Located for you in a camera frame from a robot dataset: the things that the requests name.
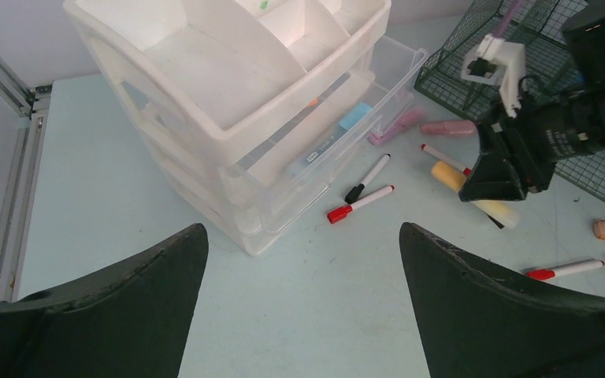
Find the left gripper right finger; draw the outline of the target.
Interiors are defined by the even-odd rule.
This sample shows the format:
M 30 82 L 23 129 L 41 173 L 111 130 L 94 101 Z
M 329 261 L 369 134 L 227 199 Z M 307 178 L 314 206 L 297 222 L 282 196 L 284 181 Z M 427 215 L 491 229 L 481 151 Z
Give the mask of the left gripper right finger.
M 605 377 L 605 298 L 471 254 L 415 223 L 399 231 L 433 377 Z

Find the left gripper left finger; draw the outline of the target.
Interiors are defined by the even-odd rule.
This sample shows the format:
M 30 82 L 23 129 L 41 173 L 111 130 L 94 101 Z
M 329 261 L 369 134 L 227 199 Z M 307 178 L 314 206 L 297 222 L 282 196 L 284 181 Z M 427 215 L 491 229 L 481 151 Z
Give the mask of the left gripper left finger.
M 76 280 L 0 302 L 0 377 L 175 377 L 209 254 L 193 224 Z

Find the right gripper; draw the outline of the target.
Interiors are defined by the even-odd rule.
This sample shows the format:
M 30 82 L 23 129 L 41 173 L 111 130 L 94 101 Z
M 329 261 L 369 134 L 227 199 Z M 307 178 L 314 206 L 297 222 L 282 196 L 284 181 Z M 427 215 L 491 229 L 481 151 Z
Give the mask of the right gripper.
M 523 201 L 550 187 L 555 163 L 537 156 L 501 102 L 493 102 L 476 127 L 479 154 L 458 193 L 463 202 Z

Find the yellow highlighter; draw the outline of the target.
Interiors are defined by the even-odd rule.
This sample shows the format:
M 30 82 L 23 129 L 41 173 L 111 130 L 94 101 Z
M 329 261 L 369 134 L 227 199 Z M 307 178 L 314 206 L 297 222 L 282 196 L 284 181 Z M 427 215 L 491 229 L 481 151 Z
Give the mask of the yellow highlighter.
M 466 177 L 460 171 L 451 167 L 444 161 L 438 161 L 431 170 L 431 174 L 438 181 L 452 189 L 457 194 L 460 193 L 462 185 L 466 182 Z M 505 202 L 496 200 L 477 200 L 470 201 L 471 204 L 494 218 L 505 228 L 515 228 L 521 220 L 520 214 Z

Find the light blue highlighter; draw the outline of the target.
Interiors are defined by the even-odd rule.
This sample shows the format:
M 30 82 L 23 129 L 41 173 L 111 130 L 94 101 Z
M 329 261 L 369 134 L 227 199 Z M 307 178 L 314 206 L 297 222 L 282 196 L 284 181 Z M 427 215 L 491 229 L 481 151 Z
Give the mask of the light blue highlighter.
M 349 132 L 362 118 L 372 111 L 373 107 L 359 102 L 352 110 L 346 113 L 334 126 L 330 128 L 312 147 L 307 148 L 304 153 L 297 157 L 287 168 L 286 173 L 290 176 L 298 175 L 312 163 L 320 158 L 330 147 Z

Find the white plastic drawer organizer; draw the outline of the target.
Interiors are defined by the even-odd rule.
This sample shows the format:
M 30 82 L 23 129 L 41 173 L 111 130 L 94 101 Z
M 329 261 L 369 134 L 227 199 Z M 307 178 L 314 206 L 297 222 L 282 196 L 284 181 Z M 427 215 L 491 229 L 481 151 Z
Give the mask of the white plastic drawer organizer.
M 324 194 L 369 133 L 386 132 L 412 106 L 412 82 L 429 56 L 386 36 L 388 1 L 64 8 L 169 185 L 251 255 Z M 359 102 L 373 109 L 318 160 L 296 176 L 287 166 L 255 176 L 238 166 L 334 93 L 353 102 L 347 113 Z

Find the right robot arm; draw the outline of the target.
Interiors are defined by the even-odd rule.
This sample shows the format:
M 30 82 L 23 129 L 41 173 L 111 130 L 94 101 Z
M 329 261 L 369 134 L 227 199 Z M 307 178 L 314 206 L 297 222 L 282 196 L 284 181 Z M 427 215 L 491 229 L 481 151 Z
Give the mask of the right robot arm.
M 605 1 L 590 1 L 561 28 L 581 81 L 539 103 L 525 46 L 486 35 L 462 73 L 499 79 L 499 97 L 476 121 L 480 152 L 458 195 L 464 202 L 522 201 L 549 188 L 561 160 L 605 150 Z

